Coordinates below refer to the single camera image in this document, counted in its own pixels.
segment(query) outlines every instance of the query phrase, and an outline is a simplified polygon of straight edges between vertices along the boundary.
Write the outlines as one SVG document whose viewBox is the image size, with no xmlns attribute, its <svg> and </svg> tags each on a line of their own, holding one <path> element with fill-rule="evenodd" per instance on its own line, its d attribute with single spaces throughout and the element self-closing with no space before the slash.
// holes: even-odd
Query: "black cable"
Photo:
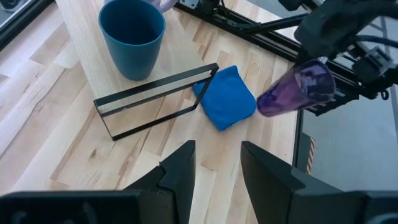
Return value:
<svg viewBox="0 0 398 224">
<path fill-rule="evenodd" d="M 382 37 L 375 37 L 371 35 L 356 35 L 353 37 L 353 42 L 360 42 L 360 41 L 365 41 L 365 42 L 374 42 L 378 44 L 384 44 L 387 46 L 391 46 L 394 48 L 398 49 L 398 42 L 390 39 L 385 39 Z"/>
<path fill-rule="evenodd" d="M 226 8 L 226 6 L 225 6 L 225 2 L 224 2 L 224 0 L 221 0 L 221 5 L 224 7 L 224 9 L 225 9 L 225 18 L 228 18 L 229 17 L 229 12 L 228 12 L 228 10 L 227 10 L 227 8 Z"/>
<path fill-rule="evenodd" d="M 390 93 L 387 90 L 383 90 L 380 92 L 381 98 L 383 100 L 388 100 L 388 98 L 390 97 Z"/>
</svg>

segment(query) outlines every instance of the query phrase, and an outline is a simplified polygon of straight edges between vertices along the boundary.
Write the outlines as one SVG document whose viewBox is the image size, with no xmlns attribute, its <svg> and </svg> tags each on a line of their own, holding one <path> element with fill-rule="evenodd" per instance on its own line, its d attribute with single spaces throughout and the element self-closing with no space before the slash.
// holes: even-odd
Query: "black plastic part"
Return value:
<svg viewBox="0 0 398 224">
<path fill-rule="evenodd" d="M 54 0 L 31 0 L 0 27 L 0 51 L 22 32 Z"/>
<path fill-rule="evenodd" d="M 353 58 L 361 58 L 366 55 L 366 52 L 368 52 L 370 49 L 364 45 L 361 42 L 353 43 L 353 47 L 351 50 L 347 50 L 347 52 L 353 57 Z"/>
<path fill-rule="evenodd" d="M 380 224 L 398 220 L 396 191 L 343 192 L 247 141 L 242 142 L 241 163 L 258 223 Z"/>
<path fill-rule="evenodd" d="M 179 223 L 188 223 L 195 186 L 195 141 L 187 141 L 160 166 L 166 174 L 159 186 L 174 193 Z"/>
<path fill-rule="evenodd" d="M 288 11 L 295 11 L 304 3 L 304 0 L 278 0 L 278 1 Z"/>
<path fill-rule="evenodd" d="M 201 12 L 212 15 L 214 14 L 214 8 L 220 4 L 220 0 L 200 0 L 199 10 Z"/>
<path fill-rule="evenodd" d="M 346 16 L 346 12 L 355 7 L 354 1 L 325 1 L 304 18 L 294 37 L 313 58 L 335 58 L 352 44 L 349 41 L 352 36 L 378 16 L 370 13 Z"/>
<path fill-rule="evenodd" d="M 0 223 L 187 224 L 195 186 L 195 142 L 114 191 L 18 192 L 0 197 Z"/>
<path fill-rule="evenodd" d="M 293 191 L 305 187 L 290 175 L 292 166 L 248 141 L 241 164 L 258 223 L 286 223 Z"/>
<path fill-rule="evenodd" d="M 364 57 L 353 65 L 355 74 L 364 85 L 384 78 L 385 72 L 393 66 L 394 62 L 379 47 L 368 51 Z"/>
<path fill-rule="evenodd" d="M 293 161 L 292 166 L 297 167 L 300 164 L 300 153 L 301 137 L 303 133 L 303 120 L 304 110 L 297 111 L 296 130 L 294 135 L 294 150 L 293 150 Z"/>
<path fill-rule="evenodd" d="M 390 93 L 387 90 L 381 91 L 380 96 L 383 100 L 388 100 L 390 97 Z"/>
</svg>

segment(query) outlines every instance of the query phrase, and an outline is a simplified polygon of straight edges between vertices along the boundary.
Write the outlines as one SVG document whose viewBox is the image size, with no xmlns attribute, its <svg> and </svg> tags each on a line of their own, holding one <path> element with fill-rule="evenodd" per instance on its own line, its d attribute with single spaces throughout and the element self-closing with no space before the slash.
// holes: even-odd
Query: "blue cup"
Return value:
<svg viewBox="0 0 398 224">
<path fill-rule="evenodd" d="M 141 0 L 114 0 L 99 12 L 99 26 L 113 62 L 130 80 L 147 78 L 166 28 L 162 13 Z"/>
</svg>

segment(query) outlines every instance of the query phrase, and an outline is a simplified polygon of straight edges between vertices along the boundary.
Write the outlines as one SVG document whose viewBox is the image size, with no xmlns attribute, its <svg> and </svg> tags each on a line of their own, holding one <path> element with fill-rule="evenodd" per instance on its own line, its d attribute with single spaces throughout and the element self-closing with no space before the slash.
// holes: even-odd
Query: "wood grain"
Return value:
<svg viewBox="0 0 398 224">
<path fill-rule="evenodd" d="M 241 141 L 251 141 L 292 162 L 296 112 L 274 118 L 256 112 L 219 132 L 199 106 L 113 142 L 93 106 L 95 93 L 86 77 L 90 77 L 87 71 L 91 67 L 108 72 L 115 72 L 115 68 L 89 58 L 97 54 L 100 60 L 110 60 L 106 47 L 84 39 L 103 41 L 97 27 L 73 17 L 83 12 L 73 4 L 92 12 L 101 7 L 96 1 L 59 0 L 58 5 L 71 12 L 63 10 L 65 22 L 57 5 L 52 4 L 16 37 L 18 44 L 11 43 L 0 52 L 0 193 L 122 189 L 185 141 L 194 139 L 197 175 L 190 223 L 257 223 L 239 160 Z M 247 1 L 229 0 L 226 5 L 257 21 L 277 19 Z M 166 16 L 179 30 L 175 39 L 191 44 L 180 50 L 197 51 L 186 66 L 213 62 L 221 68 L 236 65 L 254 96 L 268 89 L 290 67 L 286 60 L 188 14 L 176 10 Z M 78 32 L 87 35 L 73 39 Z M 292 37 L 293 29 L 280 32 Z M 118 131 L 143 119 L 163 117 L 194 101 L 195 95 L 187 89 L 144 104 L 137 111 L 110 116 L 109 122 Z"/>
<path fill-rule="evenodd" d="M 181 38 L 185 34 L 184 29 L 173 10 L 169 10 L 164 14 L 166 31 L 155 68 L 150 76 L 143 81 L 128 80 L 115 67 L 98 24 L 98 14 L 104 1 L 57 0 L 57 3 L 81 58 L 80 62 L 95 98 L 204 65 L 191 41 Z M 200 79 L 203 77 L 190 77 L 181 82 L 171 83 L 101 106 L 99 110 L 104 113 Z"/>
</svg>

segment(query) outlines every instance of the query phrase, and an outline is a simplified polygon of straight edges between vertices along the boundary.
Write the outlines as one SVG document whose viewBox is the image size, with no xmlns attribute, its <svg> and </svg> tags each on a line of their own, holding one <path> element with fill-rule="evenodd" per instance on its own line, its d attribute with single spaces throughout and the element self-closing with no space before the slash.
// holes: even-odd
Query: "cup rim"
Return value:
<svg viewBox="0 0 398 224">
<path fill-rule="evenodd" d="M 116 41 L 117 43 L 123 44 L 123 45 L 126 45 L 126 46 L 145 46 L 145 45 L 152 44 L 152 43 L 158 41 L 160 38 L 162 38 L 162 36 L 164 35 L 164 33 L 165 33 L 165 31 L 166 31 L 166 20 L 165 20 L 165 17 L 163 16 L 162 12 L 161 12 L 157 7 L 155 7 L 153 4 L 151 4 L 151 3 L 149 3 L 149 2 L 147 2 L 147 1 L 145 1 L 145 0 L 134 0 L 134 1 L 140 1 L 141 3 L 148 4 L 150 7 L 152 7 L 153 9 L 155 9 L 155 10 L 160 14 L 160 16 L 161 16 L 161 18 L 162 18 L 163 29 L 162 29 L 162 32 L 158 35 L 158 37 L 156 37 L 156 39 L 154 39 L 154 40 L 152 40 L 152 41 L 150 41 L 150 42 L 148 42 L 148 43 L 144 43 L 144 44 L 127 44 L 127 43 L 121 42 L 120 40 L 116 40 L 114 37 L 112 37 L 111 35 L 109 35 L 108 32 L 104 29 L 104 27 L 103 27 L 103 25 L 102 25 L 102 22 L 101 22 L 101 15 L 102 15 L 103 11 L 105 10 L 106 6 L 108 6 L 108 5 L 110 5 L 110 4 L 114 4 L 113 2 L 116 2 L 116 1 L 120 1 L 120 0 L 111 0 L 111 1 L 109 1 L 109 2 L 106 3 L 106 4 L 101 8 L 101 10 L 99 11 L 99 14 L 98 14 L 98 24 L 99 24 L 99 27 L 101 28 L 101 30 L 103 31 L 103 34 L 104 34 L 104 35 L 106 35 L 107 37 L 109 37 L 111 40 Z"/>
</svg>

